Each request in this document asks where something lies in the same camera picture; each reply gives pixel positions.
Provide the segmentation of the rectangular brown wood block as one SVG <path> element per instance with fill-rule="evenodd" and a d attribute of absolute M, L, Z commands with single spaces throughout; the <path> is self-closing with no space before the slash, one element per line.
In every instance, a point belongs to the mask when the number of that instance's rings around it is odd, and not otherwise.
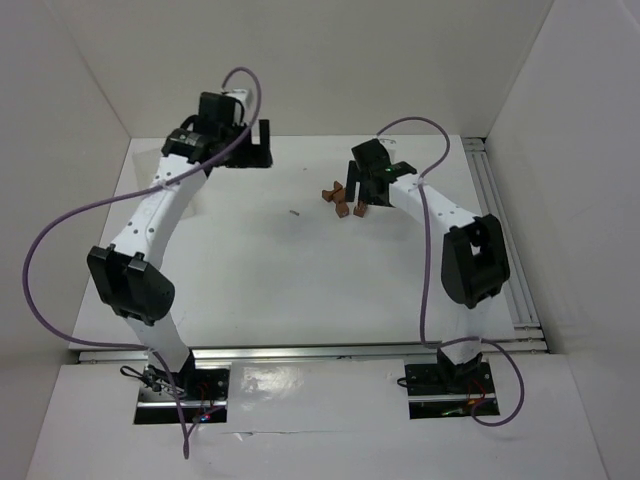
<path fill-rule="evenodd" d="M 344 218 L 349 215 L 349 205 L 344 196 L 334 197 L 333 202 L 335 204 L 335 213 L 339 218 Z"/>

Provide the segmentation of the U-shaped brown wood block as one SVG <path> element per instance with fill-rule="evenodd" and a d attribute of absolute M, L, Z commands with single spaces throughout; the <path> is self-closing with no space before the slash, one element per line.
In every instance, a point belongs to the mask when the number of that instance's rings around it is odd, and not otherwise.
<path fill-rule="evenodd" d="M 335 182 L 329 190 L 323 190 L 321 197 L 326 202 L 342 202 L 344 197 L 344 187 L 340 182 Z"/>

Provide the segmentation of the white perforated plastic box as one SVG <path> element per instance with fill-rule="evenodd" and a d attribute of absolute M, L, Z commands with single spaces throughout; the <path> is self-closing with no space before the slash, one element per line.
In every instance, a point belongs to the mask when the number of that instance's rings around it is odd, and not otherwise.
<path fill-rule="evenodd" d="M 206 182 L 205 173 L 200 170 L 178 182 L 172 183 L 175 177 L 179 177 L 194 167 L 187 157 L 170 154 L 162 156 L 159 148 L 136 153 L 132 156 L 137 185 L 140 190 L 161 186 L 161 189 L 146 199 L 151 200 L 152 206 L 159 206 L 162 201 L 168 200 L 172 207 L 185 205 L 182 219 L 196 214 L 197 207 L 194 198 Z"/>

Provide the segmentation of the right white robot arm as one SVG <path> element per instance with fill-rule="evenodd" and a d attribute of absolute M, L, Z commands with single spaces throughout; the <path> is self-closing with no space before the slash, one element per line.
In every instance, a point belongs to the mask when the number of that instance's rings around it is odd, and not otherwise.
<path fill-rule="evenodd" d="M 423 227 L 420 341 L 436 346 L 442 383 L 461 382 L 480 366 L 493 300 L 510 277 L 502 226 L 496 216 L 474 214 L 427 185 L 408 163 L 393 162 L 388 147 L 379 139 L 353 147 L 346 199 L 397 208 Z"/>

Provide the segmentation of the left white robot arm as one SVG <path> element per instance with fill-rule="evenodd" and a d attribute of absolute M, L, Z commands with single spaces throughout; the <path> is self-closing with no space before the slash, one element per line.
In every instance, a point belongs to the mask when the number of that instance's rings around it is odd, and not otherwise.
<path fill-rule="evenodd" d="M 101 301 L 124 318 L 151 349 L 149 377 L 183 387 L 195 369 L 191 349 L 171 317 L 174 284 L 161 267 L 184 211 L 209 178 L 215 155 L 228 168 L 269 168 L 270 127 L 259 123 L 259 143 L 246 133 L 252 101 L 247 89 L 204 92 L 196 114 L 166 138 L 151 186 L 124 229 L 105 248 L 94 246 L 87 264 Z"/>

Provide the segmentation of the notched brown wood block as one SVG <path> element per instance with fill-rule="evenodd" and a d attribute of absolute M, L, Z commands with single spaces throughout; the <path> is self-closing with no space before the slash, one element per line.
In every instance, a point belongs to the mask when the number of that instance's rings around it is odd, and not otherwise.
<path fill-rule="evenodd" d="M 353 214 L 357 217 L 363 218 L 368 210 L 368 204 L 365 202 L 358 202 L 353 209 Z"/>

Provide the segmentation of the white front cover board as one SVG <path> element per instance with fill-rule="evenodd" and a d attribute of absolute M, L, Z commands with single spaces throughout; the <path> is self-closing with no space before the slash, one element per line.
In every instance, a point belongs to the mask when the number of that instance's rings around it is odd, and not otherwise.
<path fill-rule="evenodd" d="M 225 429 L 241 434 L 351 433 L 409 421 L 400 360 L 245 363 L 231 368 Z"/>

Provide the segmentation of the front aluminium rail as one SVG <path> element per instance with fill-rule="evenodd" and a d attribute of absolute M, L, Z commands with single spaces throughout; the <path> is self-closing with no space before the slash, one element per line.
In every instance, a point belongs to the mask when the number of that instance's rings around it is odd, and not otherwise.
<path fill-rule="evenodd" d="M 546 341 L 538 337 L 522 337 L 499 343 L 509 353 L 544 353 L 549 348 Z M 378 357 L 414 357 L 435 353 L 417 343 L 346 345 L 346 346 L 307 346 L 307 347 L 265 347 L 265 348 L 216 348 L 194 349 L 197 361 L 290 361 L 318 359 L 355 359 Z M 79 354 L 79 363 L 125 363 L 146 360 L 142 352 L 131 351 L 85 351 Z"/>

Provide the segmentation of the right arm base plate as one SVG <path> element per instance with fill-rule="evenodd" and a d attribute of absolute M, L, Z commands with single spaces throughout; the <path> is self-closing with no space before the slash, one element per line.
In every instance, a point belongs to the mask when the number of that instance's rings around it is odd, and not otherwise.
<path fill-rule="evenodd" d="M 446 379 L 436 364 L 407 364 L 404 368 L 405 375 L 396 383 L 407 389 L 410 397 L 472 394 L 488 396 L 495 393 L 488 362 L 482 362 L 473 372 L 455 379 Z"/>

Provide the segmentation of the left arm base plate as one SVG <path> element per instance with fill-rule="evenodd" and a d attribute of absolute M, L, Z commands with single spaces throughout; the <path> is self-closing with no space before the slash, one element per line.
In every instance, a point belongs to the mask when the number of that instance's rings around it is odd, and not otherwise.
<path fill-rule="evenodd" d="M 140 382 L 139 400 L 143 403 L 168 402 L 178 396 L 183 405 L 204 403 L 213 406 L 228 397 L 230 369 L 226 367 L 203 369 L 195 365 L 186 366 L 174 373 L 175 387 L 164 371 L 151 366 L 142 372 L 134 371 L 132 376 Z"/>

